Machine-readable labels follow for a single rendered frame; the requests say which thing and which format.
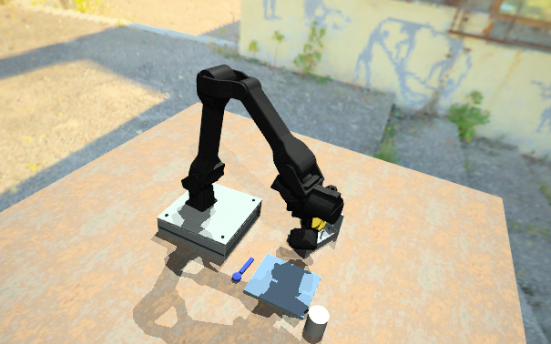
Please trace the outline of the yellow round plate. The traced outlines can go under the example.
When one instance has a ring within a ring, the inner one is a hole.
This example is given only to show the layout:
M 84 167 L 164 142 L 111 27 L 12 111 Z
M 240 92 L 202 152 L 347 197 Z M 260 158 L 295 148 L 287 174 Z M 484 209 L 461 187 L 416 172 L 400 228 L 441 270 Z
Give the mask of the yellow round plate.
M 319 218 L 312 218 L 312 227 L 315 229 L 319 229 L 319 232 L 324 229 L 326 225 L 326 221 L 323 221 Z

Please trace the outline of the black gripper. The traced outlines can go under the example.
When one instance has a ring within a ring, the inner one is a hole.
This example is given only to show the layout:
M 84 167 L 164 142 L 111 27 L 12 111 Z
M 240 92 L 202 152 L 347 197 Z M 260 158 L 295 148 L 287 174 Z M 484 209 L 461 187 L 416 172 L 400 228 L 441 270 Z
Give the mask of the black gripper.
M 304 208 L 296 210 L 290 208 L 287 205 L 286 209 L 287 211 L 292 211 L 291 216 L 293 218 L 302 219 L 301 228 L 295 228 L 291 230 L 289 240 L 289 245 L 291 246 L 291 248 L 315 250 L 317 248 L 319 229 L 315 229 L 312 227 L 312 217 L 310 216 L 310 214 L 305 212 Z

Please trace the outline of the light blue square mat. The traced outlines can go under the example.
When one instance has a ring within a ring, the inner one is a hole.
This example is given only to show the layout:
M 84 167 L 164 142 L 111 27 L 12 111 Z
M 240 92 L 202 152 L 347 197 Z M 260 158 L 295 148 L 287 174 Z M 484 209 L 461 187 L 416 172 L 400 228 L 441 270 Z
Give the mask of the light blue square mat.
M 319 275 L 267 254 L 243 291 L 303 319 L 320 280 Z

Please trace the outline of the dark grey cylinder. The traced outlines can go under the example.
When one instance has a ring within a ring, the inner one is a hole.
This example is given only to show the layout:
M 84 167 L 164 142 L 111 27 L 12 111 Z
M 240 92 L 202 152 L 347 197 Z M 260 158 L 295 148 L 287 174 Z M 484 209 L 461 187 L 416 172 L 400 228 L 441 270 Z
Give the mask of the dark grey cylinder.
M 313 338 L 319 338 L 323 335 L 329 320 L 329 312 L 322 306 L 313 306 L 305 322 L 305 331 Z

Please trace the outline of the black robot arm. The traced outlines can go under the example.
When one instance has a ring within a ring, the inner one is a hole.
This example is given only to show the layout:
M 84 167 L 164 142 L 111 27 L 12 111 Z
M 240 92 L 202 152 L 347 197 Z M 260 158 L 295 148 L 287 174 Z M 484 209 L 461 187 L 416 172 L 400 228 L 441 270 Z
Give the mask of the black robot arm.
M 218 157 L 225 106 L 231 98 L 240 100 L 269 143 L 279 171 L 270 188 L 279 191 L 292 209 L 334 224 L 344 206 L 336 186 L 321 186 L 324 177 L 315 155 L 294 137 L 261 89 L 260 81 L 244 72 L 220 65 L 197 74 L 197 95 L 202 103 L 199 151 L 181 180 L 189 191 L 185 202 L 200 212 L 215 204 L 213 184 L 224 175 L 225 164 Z M 312 175 L 307 181 L 303 179 Z

